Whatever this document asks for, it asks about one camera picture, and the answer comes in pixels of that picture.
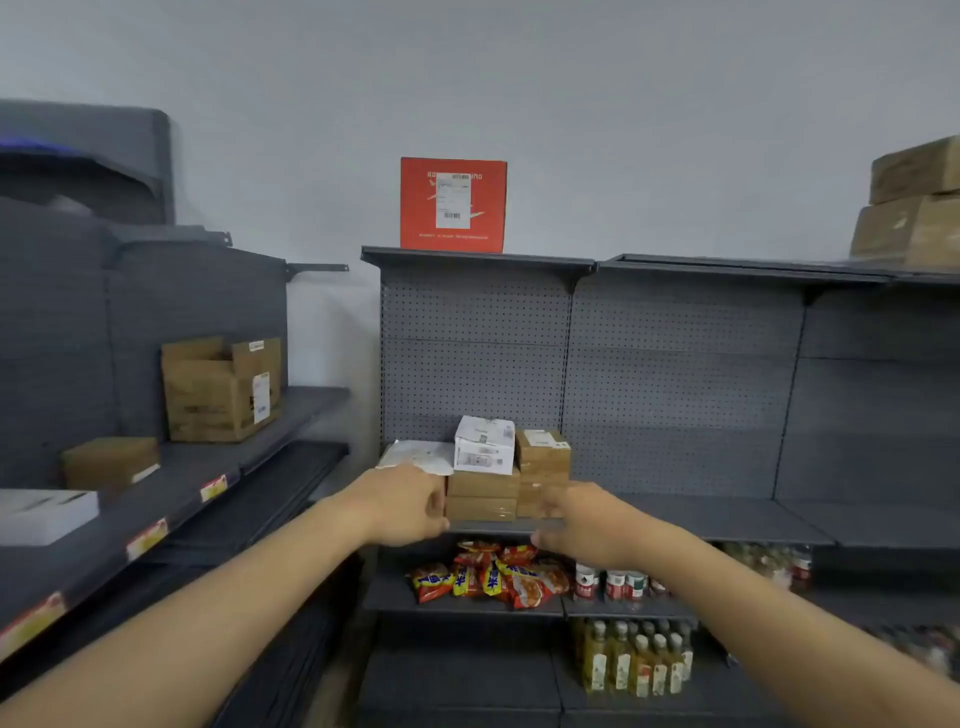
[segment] forearm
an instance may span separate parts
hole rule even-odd
[[[348,499],[321,501],[15,695],[0,726],[203,725],[364,528]]]
[[[637,513],[630,532],[638,561],[808,725],[956,725],[960,688],[931,670],[676,526]]]

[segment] white box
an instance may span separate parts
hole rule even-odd
[[[510,420],[465,415],[454,438],[453,467],[471,473],[510,475],[514,471],[514,436]]]
[[[395,440],[376,467],[392,468],[400,463],[413,463],[425,473],[433,475],[453,475],[453,443]]]
[[[48,546],[99,515],[96,491],[0,488],[0,546]]]

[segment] barcode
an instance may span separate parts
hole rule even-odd
[[[472,452],[461,452],[460,464],[471,465],[474,468],[489,468],[492,465],[492,459],[489,455],[474,455]]]

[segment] brown cardboard box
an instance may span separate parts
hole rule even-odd
[[[907,268],[960,267],[960,194],[864,207],[850,255]]]
[[[516,462],[523,480],[570,478],[570,444],[556,429],[518,429]]]
[[[871,205],[953,190],[960,190],[960,136],[884,155],[871,170]]]
[[[446,517],[451,521],[513,521],[516,498],[447,497]]]
[[[170,439],[232,443],[272,422],[279,411],[281,366],[279,339],[229,348],[222,336],[164,344]]]
[[[60,454],[66,487],[119,490],[160,467],[156,437],[98,437]]]
[[[520,493],[520,470],[514,465],[511,475],[454,471],[446,479],[446,494],[460,497],[508,497]]]
[[[555,486],[564,488],[570,484],[569,480],[520,480],[520,495],[516,499],[516,516],[518,518],[559,518],[561,514],[554,511],[540,509],[540,498],[543,488]]]

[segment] price tag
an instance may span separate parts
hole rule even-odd
[[[227,489],[227,476],[221,475],[216,480],[211,480],[200,489],[200,500],[206,503],[213,500]]]
[[[149,528],[137,534],[136,538],[127,544],[127,561],[136,561],[151,548],[159,544],[170,533],[166,519],[160,519]]]
[[[13,655],[40,632],[66,614],[60,592],[53,592],[25,615],[15,619],[0,632],[0,662]]]

